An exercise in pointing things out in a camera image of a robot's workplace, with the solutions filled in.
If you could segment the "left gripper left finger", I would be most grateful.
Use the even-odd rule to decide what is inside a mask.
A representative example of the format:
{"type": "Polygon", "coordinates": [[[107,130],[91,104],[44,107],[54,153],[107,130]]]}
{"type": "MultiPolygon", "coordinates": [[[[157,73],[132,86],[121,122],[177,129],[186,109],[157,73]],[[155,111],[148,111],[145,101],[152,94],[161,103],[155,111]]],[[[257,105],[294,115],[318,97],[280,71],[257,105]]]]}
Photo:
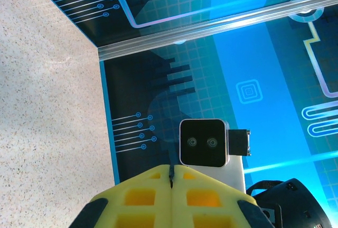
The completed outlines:
{"type": "Polygon", "coordinates": [[[159,165],[87,203],[70,227],[172,227],[173,166],[159,165]]]}

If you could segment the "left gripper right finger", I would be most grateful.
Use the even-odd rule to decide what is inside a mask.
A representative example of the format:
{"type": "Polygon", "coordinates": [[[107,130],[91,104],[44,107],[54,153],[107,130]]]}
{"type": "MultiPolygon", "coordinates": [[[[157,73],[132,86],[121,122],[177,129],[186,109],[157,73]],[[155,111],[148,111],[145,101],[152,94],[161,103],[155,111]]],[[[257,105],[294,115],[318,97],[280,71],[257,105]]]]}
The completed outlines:
{"type": "Polygon", "coordinates": [[[172,227],[272,227],[256,200],[183,165],[171,166],[172,227]]]}

